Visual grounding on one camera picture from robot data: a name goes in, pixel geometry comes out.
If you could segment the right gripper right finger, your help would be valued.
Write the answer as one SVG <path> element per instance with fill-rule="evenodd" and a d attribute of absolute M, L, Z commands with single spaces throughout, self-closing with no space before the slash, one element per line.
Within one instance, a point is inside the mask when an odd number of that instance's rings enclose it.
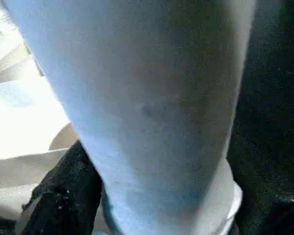
<path fill-rule="evenodd" d="M 236 216 L 240 233 L 294 235 L 294 166 L 283 166 L 241 137 L 231 139 L 229 163 L 243 190 Z"/>

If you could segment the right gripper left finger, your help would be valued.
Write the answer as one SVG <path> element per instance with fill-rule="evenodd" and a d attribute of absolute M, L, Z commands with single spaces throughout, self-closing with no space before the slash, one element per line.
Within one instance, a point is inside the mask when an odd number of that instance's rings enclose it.
<path fill-rule="evenodd" d="M 16 235 L 90 235 L 102 180 L 76 141 L 32 191 L 14 228 Z"/>

